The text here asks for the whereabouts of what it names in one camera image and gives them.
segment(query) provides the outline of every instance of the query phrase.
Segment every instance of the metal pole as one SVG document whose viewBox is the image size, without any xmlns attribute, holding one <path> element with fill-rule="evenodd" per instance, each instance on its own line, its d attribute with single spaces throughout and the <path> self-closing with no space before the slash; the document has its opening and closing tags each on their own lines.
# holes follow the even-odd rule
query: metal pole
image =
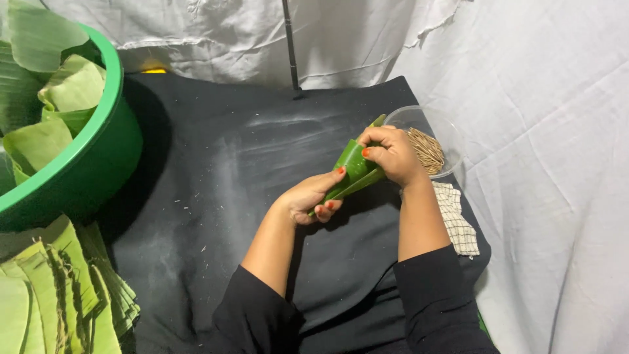
<svg viewBox="0 0 629 354">
<path fill-rule="evenodd" d="M 297 76 L 297 62 L 295 60 L 295 47 L 292 44 L 291 12 L 288 9 L 288 0 L 282 0 L 284 6 L 284 26 L 286 27 L 286 41 L 288 42 L 288 61 L 291 64 L 292 89 L 299 90 L 299 77 Z"/>
</svg>

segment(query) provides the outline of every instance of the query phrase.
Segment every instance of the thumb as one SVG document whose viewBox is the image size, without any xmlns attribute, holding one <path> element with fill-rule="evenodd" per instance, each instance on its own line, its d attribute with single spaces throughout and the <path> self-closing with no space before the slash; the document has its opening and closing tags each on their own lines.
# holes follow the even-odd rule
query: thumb
<svg viewBox="0 0 629 354">
<path fill-rule="evenodd" d="M 341 166 L 328 173 L 320 174 L 320 178 L 317 179 L 316 184 L 314 185 L 315 190 L 320 193 L 326 193 L 338 182 L 343 180 L 346 170 L 345 166 Z"/>
<path fill-rule="evenodd" d="M 391 153 L 381 146 L 366 147 L 362 150 L 362 157 L 366 160 L 374 161 L 385 170 L 387 169 L 387 165 L 392 161 Z"/>
</svg>

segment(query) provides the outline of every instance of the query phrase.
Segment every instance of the person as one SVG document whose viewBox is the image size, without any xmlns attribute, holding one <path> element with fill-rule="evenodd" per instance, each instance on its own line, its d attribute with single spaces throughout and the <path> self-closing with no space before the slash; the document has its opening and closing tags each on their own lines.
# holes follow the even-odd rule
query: person
<svg viewBox="0 0 629 354">
<path fill-rule="evenodd" d="M 406 134 L 392 126 L 370 127 L 357 142 L 366 147 L 363 156 L 402 188 L 394 273 L 406 316 L 406 352 L 499 353 L 479 327 L 431 181 Z M 371 142 L 380 146 L 367 147 Z M 295 228 L 330 220 L 342 200 L 318 204 L 345 173 L 341 167 L 307 178 L 272 204 L 213 314 L 211 330 L 198 333 L 204 352 L 297 352 L 298 312 L 285 300 Z"/>
</svg>

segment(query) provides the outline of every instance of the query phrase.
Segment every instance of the woman's right hand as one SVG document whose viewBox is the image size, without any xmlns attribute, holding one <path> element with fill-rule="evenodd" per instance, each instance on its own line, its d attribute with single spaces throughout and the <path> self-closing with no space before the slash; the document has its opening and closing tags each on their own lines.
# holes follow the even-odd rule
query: woman's right hand
<svg viewBox="0 0 629 354">
<path fill-rule="evenodd" d="M 380 143 L 381 146 L 366 147 L 362 155 L 382 167 L 387 177 L 400 187 L 406 188 L 426 181 L 430 183 L 428 173 L 417 158 L 404 130 L 392 125 L 369 127 L 356 141 L 362 146 L 367 146 L 370 142 Z"/>
</svg>

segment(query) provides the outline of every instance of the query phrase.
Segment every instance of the stack of banana leaves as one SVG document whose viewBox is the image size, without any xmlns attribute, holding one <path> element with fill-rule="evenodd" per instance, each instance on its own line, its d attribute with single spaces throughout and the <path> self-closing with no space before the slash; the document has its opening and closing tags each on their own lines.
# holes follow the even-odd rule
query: stack of banana leaves
<svg viewBox="0 0 629 354">
<path fill-rule="evenodd" d="M 0 352 L 115 354 L 140 308 L 96 224 L 0 234 Z"/>
</svg>

